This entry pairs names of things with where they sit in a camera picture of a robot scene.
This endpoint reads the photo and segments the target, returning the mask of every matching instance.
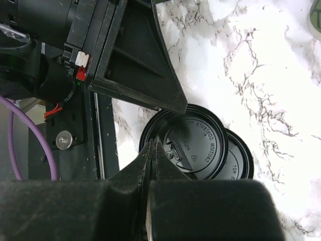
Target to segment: marble countertop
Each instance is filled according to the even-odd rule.
[[[321,240],[321,44],[311,0],[175,0],[157,6],[189,103],[236,132],[287,240]],[[114,100],[120,167],[137,155],[154,111]]]

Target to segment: black metal frame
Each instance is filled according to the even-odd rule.
[[[87,89],[83,90],[85,141],[68,150],[53,151],[62,180],[107,179],[119,171],[111,98],[97,95],[99,108],[99,116],[97,116],[94,95],[93,92]],[[50,122],[39,125],[39,128],[43,133],[57,131],[51,126]],[[99,130],[102,133],[101,143],[99,141]],[[102,164],[100,163],[100,154],[103,157]],[[32,132],[29,132],[28,167],[29,179],[50,178],[50,171],[44,152]]]

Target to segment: green object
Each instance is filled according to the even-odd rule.
[[[307,20],[311,34],[321,40],[321,0],[314,0]]]

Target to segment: black plastic bracket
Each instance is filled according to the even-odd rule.
[[[47,104],[47,110],[54,106]],[[66,102],[61,112],[47,119],[46,136],[52,150],[57,149],[56,137],[61,131],[69,131],[73,136],[72,146],[85,141],[85,110],[82,87],[77,86],[71,99]]]
[[[75,65],[79,51],[82,50],[97,0],[75,2],[78,7],[64,46],[63,60],[68,77],[75,79],[78,67]]]
[[[113,2],[101,20],[87,72],[89,89],[148,108],[185,113],[187,100],[163,40],[155,1]],[[86,42],[93,38],[87,35]]]

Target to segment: black foam pad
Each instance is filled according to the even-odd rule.
[[[252,180],[152,182],[149,206],[153,241],[284,240],[270,194]]]

